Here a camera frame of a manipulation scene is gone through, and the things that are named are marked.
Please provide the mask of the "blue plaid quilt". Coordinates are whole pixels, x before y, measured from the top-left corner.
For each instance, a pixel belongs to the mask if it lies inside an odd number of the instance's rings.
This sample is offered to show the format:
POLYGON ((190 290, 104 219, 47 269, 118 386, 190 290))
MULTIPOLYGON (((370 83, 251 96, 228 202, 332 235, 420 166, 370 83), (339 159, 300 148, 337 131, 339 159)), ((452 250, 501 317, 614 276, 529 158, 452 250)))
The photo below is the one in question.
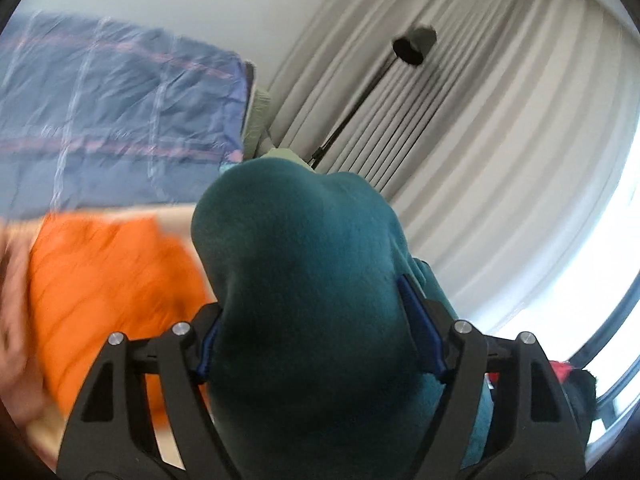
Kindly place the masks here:
POLYGON ((110 18, 25 13, 1 35, 1 214, 196 202, 243 157, 234 52, 110 18))

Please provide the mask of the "orange puffer jacket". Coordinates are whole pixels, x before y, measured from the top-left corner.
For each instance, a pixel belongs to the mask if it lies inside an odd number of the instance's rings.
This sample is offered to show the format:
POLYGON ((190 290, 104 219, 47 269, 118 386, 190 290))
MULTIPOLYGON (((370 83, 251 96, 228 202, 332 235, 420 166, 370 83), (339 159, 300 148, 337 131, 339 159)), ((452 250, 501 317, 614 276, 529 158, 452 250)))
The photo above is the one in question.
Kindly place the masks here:
POLYGON ((152 217, 44 218, 30 252, 29 301, 44 383, 62 415, 108 336, 160 336, 211 299, 182 239, 152 217))

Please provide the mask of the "dark green fleece sweatshirt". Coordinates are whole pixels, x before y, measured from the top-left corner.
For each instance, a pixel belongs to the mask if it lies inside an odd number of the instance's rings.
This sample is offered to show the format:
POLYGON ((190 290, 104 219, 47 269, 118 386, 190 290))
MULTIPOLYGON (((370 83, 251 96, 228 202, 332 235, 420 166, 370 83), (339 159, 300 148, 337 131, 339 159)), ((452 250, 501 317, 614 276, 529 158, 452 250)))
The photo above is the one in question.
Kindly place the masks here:
POLYGON ((226 171, 191 237, 221 307, 208 384, 245 479, 403 479, 442 385, 418 367, 397 283, 446 295, 356 174, 263 157, 226 171))

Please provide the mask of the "cream pink fleece blanket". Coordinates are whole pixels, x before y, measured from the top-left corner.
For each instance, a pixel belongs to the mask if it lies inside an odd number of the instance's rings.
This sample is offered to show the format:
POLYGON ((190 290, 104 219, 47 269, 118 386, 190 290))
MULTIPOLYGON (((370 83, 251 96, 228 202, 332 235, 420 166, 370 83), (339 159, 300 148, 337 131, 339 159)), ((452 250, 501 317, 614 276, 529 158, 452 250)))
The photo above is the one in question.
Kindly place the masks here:
POLYGON ((155 341, 210 296, 189 206, 48 214, 29 255, 30 328, 66 427, 58 474, 168 477, 155 341))

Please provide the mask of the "light green pillow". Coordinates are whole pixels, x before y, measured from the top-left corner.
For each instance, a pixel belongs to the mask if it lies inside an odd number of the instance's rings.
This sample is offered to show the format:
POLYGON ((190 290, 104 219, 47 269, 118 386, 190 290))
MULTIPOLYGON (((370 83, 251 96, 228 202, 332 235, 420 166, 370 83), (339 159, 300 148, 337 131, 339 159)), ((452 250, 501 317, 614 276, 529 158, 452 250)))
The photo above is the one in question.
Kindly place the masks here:
POLYGON ((256 158, 278 158, 314 171, 292 150, 277 148, 273 143, 268 129, 270 104, 270 95, 266 90, 256 87, 250 92, 242 131, 244 162, 256 158))

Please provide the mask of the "pink quilted jacket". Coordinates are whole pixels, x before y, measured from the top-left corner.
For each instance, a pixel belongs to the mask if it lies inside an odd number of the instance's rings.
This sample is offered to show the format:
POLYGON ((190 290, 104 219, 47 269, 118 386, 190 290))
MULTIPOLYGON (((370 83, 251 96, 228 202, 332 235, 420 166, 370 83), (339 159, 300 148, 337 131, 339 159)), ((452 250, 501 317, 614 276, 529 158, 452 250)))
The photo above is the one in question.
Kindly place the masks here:
POLYGON ((1 401, 24 428, 47 406, 28 305, 30 240, 1 223, 1 401))

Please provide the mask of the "black floor lamp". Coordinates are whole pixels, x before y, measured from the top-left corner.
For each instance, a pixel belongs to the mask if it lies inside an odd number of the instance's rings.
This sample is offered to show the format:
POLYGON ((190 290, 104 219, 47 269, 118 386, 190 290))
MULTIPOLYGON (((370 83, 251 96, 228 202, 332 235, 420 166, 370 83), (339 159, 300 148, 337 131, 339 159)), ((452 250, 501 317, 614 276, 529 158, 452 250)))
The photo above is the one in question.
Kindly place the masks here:
POLYGON ((332 148, 336 140, 352 121, 352 118, 357 115, 368 97, 378 88, 378 85, 394 65, 398 62, 403 62, 411 67, 421 66, 427 55, 434 48, 434 45, 437 44, 437 40, 437 32, 433 26, 416 25, 392 41, 390 54, 384 58, 382 64, 359 93, 358 98, 355 103, 352 104, 352 107, 345 117, 332 129, 329 137, 314 151, 314 154, 311 155, 308 164, 312 169, 318 168, 320 162, 322 162, 322 159, 326 156, 326 153, 332 148))

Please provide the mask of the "grey pleated curtain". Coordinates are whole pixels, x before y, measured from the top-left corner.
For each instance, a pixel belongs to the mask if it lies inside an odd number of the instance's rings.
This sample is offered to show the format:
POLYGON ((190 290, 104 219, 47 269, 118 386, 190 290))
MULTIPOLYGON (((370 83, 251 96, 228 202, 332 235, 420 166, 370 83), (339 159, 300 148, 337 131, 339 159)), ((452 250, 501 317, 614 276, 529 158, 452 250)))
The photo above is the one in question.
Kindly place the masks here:
POLYGON ((639 118, 639 24, 625 0, 328 0, 270 87, 275 144, 303 158, 392 41, 433 26, 320 162, 395 209, 413 255, 484 326, 527 308, 614 193, 639 118))

